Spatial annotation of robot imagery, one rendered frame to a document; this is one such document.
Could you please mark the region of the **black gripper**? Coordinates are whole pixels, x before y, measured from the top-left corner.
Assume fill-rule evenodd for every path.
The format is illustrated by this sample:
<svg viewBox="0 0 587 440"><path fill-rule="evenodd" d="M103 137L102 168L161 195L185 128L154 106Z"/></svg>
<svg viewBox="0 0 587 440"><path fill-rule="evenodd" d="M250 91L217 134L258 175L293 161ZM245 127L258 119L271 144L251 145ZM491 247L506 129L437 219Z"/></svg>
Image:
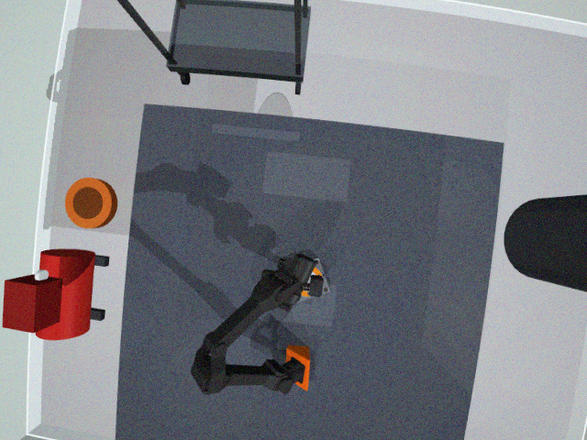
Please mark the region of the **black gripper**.
<svg viewBox="0 0 587 440"><path fill-rule="evenodd" d="M271 274L273 272L274 272L274 270L265 269L261 273L261 278L263 278L265 275ZM301 285L302 292L303 291L309 292L309 296L320 297L323 292L323 284L324 284L324 279L322 276L311 275L310 283L302 283L302 285Z"/></svg>

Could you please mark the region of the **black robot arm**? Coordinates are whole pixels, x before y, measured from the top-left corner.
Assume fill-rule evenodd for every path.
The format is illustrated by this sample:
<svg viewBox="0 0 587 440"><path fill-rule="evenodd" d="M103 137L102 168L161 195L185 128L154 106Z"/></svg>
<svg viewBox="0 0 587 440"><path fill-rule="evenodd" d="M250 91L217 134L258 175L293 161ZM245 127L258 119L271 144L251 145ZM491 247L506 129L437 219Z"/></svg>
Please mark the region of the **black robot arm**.
<svg viewBox="0 0 587 440"><path fill-rule="evenodd" d="M316 263L300 253L294 258L280 258L278 270L265 275L244 304L214 332L206 334L202 346L196 351L191 369L203 394L221 392L226 385L263 385L285 395L291 391L293 383L304 382L305 365L294 357L281 366L274 359L267 359L262 366L250 366L226 364L226 354L227 347L263 313L276 307L290 312L300 300L301 285L308 283Z"/></svg>

